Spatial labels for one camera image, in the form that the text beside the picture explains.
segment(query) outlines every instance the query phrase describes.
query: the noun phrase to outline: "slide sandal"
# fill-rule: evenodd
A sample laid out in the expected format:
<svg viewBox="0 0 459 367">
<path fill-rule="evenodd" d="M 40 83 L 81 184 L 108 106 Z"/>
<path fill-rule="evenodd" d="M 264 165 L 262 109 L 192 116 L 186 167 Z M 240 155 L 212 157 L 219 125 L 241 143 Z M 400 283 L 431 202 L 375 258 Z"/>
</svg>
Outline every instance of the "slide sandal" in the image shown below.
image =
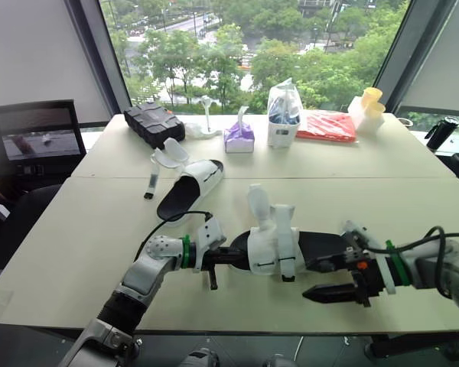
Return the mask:
<svg viewBox="0 0 459 367">
<path fill-rule="evenodd" d="M 158 218 L 165 220 L 187 210 L 195 210 L 199 202 L 221 181 L 223 164 L 219 161 L 196 161 L 185 166 L 180 178 L 157 208 Z M 167 222 L 178 226 L 184 215 Z"/>
</svg>

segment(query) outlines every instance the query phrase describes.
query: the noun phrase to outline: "white wall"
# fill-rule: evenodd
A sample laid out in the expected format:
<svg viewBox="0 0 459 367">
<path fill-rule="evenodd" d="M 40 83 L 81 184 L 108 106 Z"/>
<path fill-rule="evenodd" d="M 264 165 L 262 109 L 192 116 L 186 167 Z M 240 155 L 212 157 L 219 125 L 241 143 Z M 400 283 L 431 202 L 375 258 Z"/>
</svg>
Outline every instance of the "white wall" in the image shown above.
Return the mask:
<svg viewBox="0 0 459 367">
<path fill-rule="evenodd" d="M 402 105 L 459 111 L 459 2 Z"/>
<path fill-rule="evenodd" d="M 79 122 L 109 121 L 63 0 L 0 0 L 0 105 L 74 99 Z"/>
</svg>

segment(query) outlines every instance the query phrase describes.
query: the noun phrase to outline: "black tool case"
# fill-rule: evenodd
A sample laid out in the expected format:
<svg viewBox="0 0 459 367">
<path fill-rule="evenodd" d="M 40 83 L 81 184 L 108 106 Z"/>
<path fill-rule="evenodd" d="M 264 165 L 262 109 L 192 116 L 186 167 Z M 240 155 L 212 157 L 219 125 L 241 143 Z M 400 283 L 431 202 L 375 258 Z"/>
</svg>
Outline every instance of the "black tool case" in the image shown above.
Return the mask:
<svg viewBox="0 0 459 367">
<path fill-rule="evenodd" d="M 167 138 L 185 139 L 184 124 L 172 112 L 156 103 L 144 103 L 124 111 L 128 125 L 152 148 L 164 148 Z"/>
</svg>

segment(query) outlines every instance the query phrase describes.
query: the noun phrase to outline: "black cable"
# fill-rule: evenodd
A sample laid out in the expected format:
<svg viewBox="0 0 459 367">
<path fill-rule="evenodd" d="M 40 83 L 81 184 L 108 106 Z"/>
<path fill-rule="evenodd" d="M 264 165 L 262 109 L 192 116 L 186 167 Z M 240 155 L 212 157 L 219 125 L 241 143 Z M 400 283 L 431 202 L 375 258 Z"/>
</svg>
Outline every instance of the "black cable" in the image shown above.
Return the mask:
<svg viewBox="0 0 459 367">
<path fill-rule="evenodd" d="M 186 210 L 177 214 L 174 214 L 173 216 L 168 217 L 167 219 L 164 219 L 162 222 L 160 222 L 156 227 L 153 228 L 153 230 L 146 236 L 146 238 L 141 242 L 141 245 L 138 248 L 138 252 L 136 252 L 135 260 L 138 260 L 139 255 L 141 254 L 141 251 L 143 250 L 143 246 L 145 245 L 146 242 L 155 234 L 156 231 L 158 231 L 165 223 L 170 222 L 173 219 L 178 219 L 178 217 L 182 217 L 185 214 L 204 214 L 205 215 L 205 220 L 208 221 L 209 219 L 212 218 L 213 214 L 210 212 L 204 212 L 203 210 Z"/>
<path fill-rule="evenodd" d="M 459 232 L 452 232 L 452 233 L 445 233 L 444 234 L 445 238 L 449 237 L 459 237 Z M 412 248 L 415 248 L 417 246 L 423 245 L 424 243 L 434 241 L 436 239 L 440 239 L 441 237 L 439 235 L 431 235 L 429 237 L 424 237 L 423 239 L 419 239 L 418 241 L 412 242 L 408 245 L 404 245 L 398 248 L 391 248 L 387 250 L 379 249 L 379 248 L 370 248 L 369 246 L 360 246 L 361 249 L 367 250 L 370 252 L 375 252 L 376 254 L 399 254 L 400 252 L 408 251 L 411 250 Z"/>
<path fill-rule="evenodd" d="M 451 300 L 452 296 L 448 292 L 446 292 L 441 286 L 442 268 L 444 266 L 445 246 L 447 242 L 445 239 L 444 229 L 440 226 L 432 227 L 427 232 L 425 237 L 430 237 L 431 234 L 435 231 L 437 231 L 440 236 L 440 242 L 438 244 L 437 262 L 435 263 L 435 287 L 437 288 L 438 293 Z"/>
<path fill-rule="evenodd" d="M 433 232 L 439 232 L 438 235 L 431 235 Z M 408 245 L 399 247 L 399 248 L 391 248 L 391 249 L 379 249 L 379 248 L 370 248 L 369 246 L 360 246 L 362 249 L 367 250 L 369 252 L 374 252 L 376 254 L 399 254 L 400 252 L 408 251 L 411 250 L 415 247 L 418 247 L 420 245 L 423 245 L 424 243 L 434 241 L 439 239 L 439 246 L 438 246 L 438 255 L 437 255 L 437 261 L 435 263 L 435 287 L 437 288 L 438 293 L 440 293 L 442 296 L 452 299 L 452 296 L 448 294 L 447 292 L 444 291 L 444 289 L 441 286 L 441 275 L 442 275 L 442 268 L 444 266 L 444 257 L 445 257 L 445 248 L 446 248 L 446 238 L 447 237 L 459 237 L 459 232 L 452 232 L 452 233 L 445 233 L 444 229 L 440 226 L 435 226 L 430 228 L 430 230 L 425 234 L 423 239 L 420 239 L 418 241 L 412 242 Z"/>
</svg>

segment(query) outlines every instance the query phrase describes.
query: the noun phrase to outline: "red plastic bag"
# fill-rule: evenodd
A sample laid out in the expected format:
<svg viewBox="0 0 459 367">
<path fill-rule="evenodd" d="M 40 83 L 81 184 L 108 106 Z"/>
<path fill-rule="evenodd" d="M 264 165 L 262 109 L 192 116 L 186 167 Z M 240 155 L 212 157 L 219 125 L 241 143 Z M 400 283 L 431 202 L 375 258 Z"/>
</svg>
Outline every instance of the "red plastic bag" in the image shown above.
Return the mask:
<svg viewBox="0 0 459 367">
<path fill-rule="evenodd" d="M 343 112 L 315 109 L 306 111 L 296 136 L 298 138 L 352 142 L 355 141 L 355 127 L 352 118 Z"/>
</svg>

